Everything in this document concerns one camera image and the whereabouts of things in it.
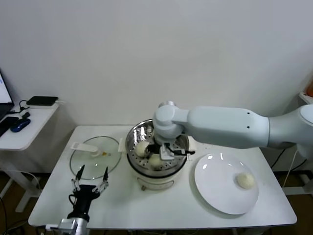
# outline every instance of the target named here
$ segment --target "white steamer base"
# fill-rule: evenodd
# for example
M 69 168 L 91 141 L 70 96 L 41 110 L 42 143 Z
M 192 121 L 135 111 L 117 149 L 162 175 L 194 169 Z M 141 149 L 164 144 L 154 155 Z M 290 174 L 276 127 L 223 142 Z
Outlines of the white steamer base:
M 161 179 L 154 179 L 154 178 L 149 178 L 146 176 L 143 176 L 139 174 L 137 171 L 132 169 L 133 175 L 136 177 L 138 183 L 141 185 L 141 190 L 163 190 L 170 188 L 173 186 L 173 184 L 179 180 L 180 173 L 183 171 L 183 168 L 180 169 L 178 172 L 176 172 L 174 175 L 171 175 L 166 178 L 161 178 Z

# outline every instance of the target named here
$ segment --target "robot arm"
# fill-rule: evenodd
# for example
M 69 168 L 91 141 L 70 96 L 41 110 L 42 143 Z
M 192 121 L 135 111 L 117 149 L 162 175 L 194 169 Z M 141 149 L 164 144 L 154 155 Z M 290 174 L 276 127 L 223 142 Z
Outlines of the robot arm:
M 296 143 L 304 157 L 313 158 L 313 105 L 270 118 L 238 108 L 199 106 L 182 110 L 167 102 L 160 104 L 153 124 L 160 145 L 173 143 L 185 133 L 198 142 L 242 149 Z

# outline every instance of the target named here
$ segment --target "white table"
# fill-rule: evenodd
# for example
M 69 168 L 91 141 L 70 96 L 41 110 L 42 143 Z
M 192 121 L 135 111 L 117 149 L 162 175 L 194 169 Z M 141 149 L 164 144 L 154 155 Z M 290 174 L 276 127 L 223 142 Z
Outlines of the white table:
M 0 154 L 0 167 L 11 178 L 2 190 L 0 196 L 3 197 L 5 195 L 13 180 L 26 190 L 20 203 L 16 207 L 16 212 L 22 212 L 29 199 L 31 197 L 39 197 L 41 192 L 34 186 L 36 181 L 30 182 L 23 176 L 23 174 L 16 172 L 17 169 L 10 162 L 10 158 L 5 154 L 5 151 L 22 151 L 27 149 L 58 107 L 59 106 L 57 104 L 54 104 L 51 107 L 43 107 L 39 109 L 33 109 L 30 106 L 28 111 L 31 115 L 29 117 L 29 119 L 31 119 L 31 123 L 20 132 L 13 133 L 8 130 L 0 137 L 0 151 L 2 151 Z
M 96 136 L 116 140 L 126 137 L 131 126 L 79 126 L 68 141 L 33 212 L 29 224 L 58 224 L 72 211 L 68 195 L 72 192 L 69 169 L 73 142 L 83 142 Z M 164 191 L 142 191 L 125 154 L 116 169 L 109 174 L 109 187 L 91 203 L 90 229 L 201 229 L 261 227 L 293 224 L 297 221 L 292 207 L 273 175 L 259 148 L 232 151 L 254 173 L 259 183 L 259 199 L 252 211 L 232 216 L 209 206 L 199 195 L 193 169 L 196 159 L 210 148 L 218 146 L 197 143 L 193 161 L 188 161 L 180 179 Z M 81 180 L 81 184 L 98 184 L 99 180 Z

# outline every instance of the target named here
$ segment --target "table leg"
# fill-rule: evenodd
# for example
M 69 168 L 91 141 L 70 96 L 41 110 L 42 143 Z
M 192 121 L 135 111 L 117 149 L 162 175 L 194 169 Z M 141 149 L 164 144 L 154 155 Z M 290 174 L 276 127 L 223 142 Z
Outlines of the table leg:
M 36 181 L 35 179 L 33 179 L 33 180 L 31 181 L 31 183 L 32 183 L 33 185 L 37 185 L 37 181 Z M 32 197 L 39 197 L 39 196 L 40 196 L 40 192 L 38 193 L 38 195 L 34 195 L 34 194 L 30 194 L 28 191 L 26 191 L 26 192 L 24 193 L 22 199 L 20 200 L 18 206 L 16 207 L 15 212 L 23 212 L 24 209 L 25 209 L 25 207 L 26 207 L 26 205 L 27 205 L 27 203 L 28 203 L 28 201 L 29 201 Z
M 300 178 L 305 185 L 303 187 L 285 187 L 283 188 L 285 195 L 311 194 L 313 196 L 313 179 L 310 180 L 306 175 L 300 175 Z
M 4 188 L 2 189 L 1 193 L 0 193 L 0 197 L 3 198 L 3 196 L 5 195 L 5 193 L 8 191 L 8 189 L 10 188 L 10 186 L 12 185 L 13 180 L 10 178 L 10 180 L 8 181 L 8 183 L 6 183 L 6 185 L 4 186 Z
M 270 227 L 251 228 L 245 230 L 242 235 L 262 235 L 268 229 L 270 229 Z
M 23 189 L 25 189 L 25 194 L 22 197 L 18 207 L 16 208 L 16 212 L 22 212 L 28 202 L 28 200 L 31 197 L 39 197 L 40 190 L 36 188 L 36 182 L 33 184 L 31 181 L 29 181 L 22 173 L 17 172 L 16 168 L 12 163 L 6 160 L 6 157 L 0 158 L 0 166 L 2 170 L 10 176 L 12 180 L 14 180 L 16 183 L 18 183 Z

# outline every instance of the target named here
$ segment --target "blue mouse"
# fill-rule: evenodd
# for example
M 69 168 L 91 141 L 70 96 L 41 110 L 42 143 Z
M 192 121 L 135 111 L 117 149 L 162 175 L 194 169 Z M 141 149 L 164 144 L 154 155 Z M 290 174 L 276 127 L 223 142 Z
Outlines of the blue mouse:
M 11 126 L 11 131 L 12 132 L 19 132 L 22 129 L 24 129 L 24 127 L 26 127 L 28 124 L 30 123 L 30 119 L 28 118 L 22 118 L 17 120 L 12 126 Z

